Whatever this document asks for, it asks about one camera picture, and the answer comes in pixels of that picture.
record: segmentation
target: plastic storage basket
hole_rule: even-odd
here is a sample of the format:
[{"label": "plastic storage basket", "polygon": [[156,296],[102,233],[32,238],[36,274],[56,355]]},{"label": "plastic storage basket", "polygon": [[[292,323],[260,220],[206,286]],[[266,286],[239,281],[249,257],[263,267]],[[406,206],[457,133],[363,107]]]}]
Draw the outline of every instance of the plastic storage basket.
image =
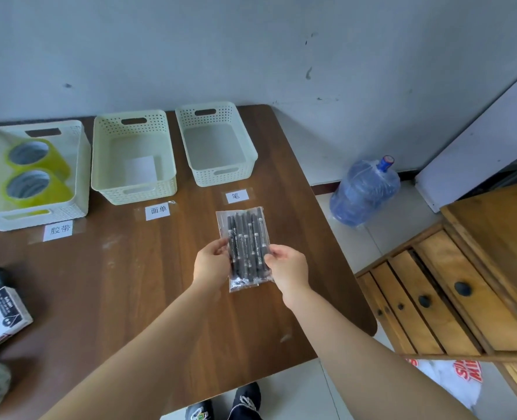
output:
[{"label": "plastic storage basket", "polygon": [[175,113],[189,166],[199,186],[251,176],[259,155],[233,103],[181,106]]},{"label": "plastic storage basket", "polygon": [[[128,184],[128,162],[153,157],[157,181]],[[177,192],[175,159],[162,110],[113,113],[95,118],[91,186],[114,205]]]},{"label": "plastic storage basket", "polygon": [[[4,160],[5,154],[22,141],[34,141],[30,134],[50,141],[70,166],[71,174],[66,185],[72,190],[73,197],[67,202],[19,209],[3,197],[3,183],[13,173]],[[80,121],[0,126],[0,231],[85,217],[89,198],[90,152],[91,146]]]}]

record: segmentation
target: pack of markers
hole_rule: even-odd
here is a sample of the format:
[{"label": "pack of markers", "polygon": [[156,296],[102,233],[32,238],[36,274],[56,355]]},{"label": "pack of markers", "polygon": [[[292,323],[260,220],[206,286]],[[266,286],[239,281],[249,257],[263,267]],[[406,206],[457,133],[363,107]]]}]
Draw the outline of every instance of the pack of markers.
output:
[{"label": "pack of markers", "polygon": [[269,253],[270,240],[262,207],[218,211],[216,217],[220,236],[229,238],[229,291],[235,292],[274,281],[272,271],[264,262],[264,255]]}]

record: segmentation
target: yellow tape roll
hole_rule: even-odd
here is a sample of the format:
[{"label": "yellow tape roll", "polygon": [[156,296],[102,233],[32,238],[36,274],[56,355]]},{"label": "yellow tape roll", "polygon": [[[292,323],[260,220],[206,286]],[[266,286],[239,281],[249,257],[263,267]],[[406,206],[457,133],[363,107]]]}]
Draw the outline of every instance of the yellow tape roll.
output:
[{"label": "yellow tape roll", "polygon": [[70,176],[70,167],[50,141],[35,139],[25,141],[6,152],[6,163],[16,171],[48,169],[61,181]]},{"label": "yellow tape roll", "polygon": [[2,196],[19,208],[66,202],[72,191],[48,169],[18,171],[2,187]]}]

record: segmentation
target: brown table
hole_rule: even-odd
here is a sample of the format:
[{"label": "brown table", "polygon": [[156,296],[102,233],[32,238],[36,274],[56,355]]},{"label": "brown table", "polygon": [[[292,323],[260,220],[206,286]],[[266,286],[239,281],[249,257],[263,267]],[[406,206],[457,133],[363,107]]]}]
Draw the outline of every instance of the brown table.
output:
[{"label": "brown table", "polygon": [[[35,322],[0,347],[13,386],[0,418],[37,419],[104,360],[134,338],[192,280],[196,252],[219,237],[222,192],[252,188],[272,242],[307,256],[313,289],[370,335],[375,319],[282,128],[269,106],[239,108],[259,159],[248,180],[200,188],[192,178],[174,112],[167,117],[178,191],[170,217],[141,221],[135,209],[90,194],[85,232],[28,244],[31,229],[0,232],[0,266]],[[80,118],[91,140],[93,118]],[[228,293],[227,284],[178,390],[164,413],[315,358],[274,283]]]}]

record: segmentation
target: shoe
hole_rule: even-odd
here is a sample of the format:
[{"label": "shoe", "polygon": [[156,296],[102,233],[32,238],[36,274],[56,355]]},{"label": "shoe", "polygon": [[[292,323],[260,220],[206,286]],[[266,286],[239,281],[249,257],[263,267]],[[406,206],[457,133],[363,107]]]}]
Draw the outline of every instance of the shoe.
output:
[{"label": "shoe", "polygon": [[249,383],[248,385],[237,389],[231,410],[233,411],[235,407],[244,405],[245,407],[258,412],[260,409],[260,402],[261,396],[259,384],[257,382]]},{"label": "shoe", "polygon": [[214,409],[212,407],[212,400],[192,404],[187,407],[185,411],[185,420],[214,420]]}]

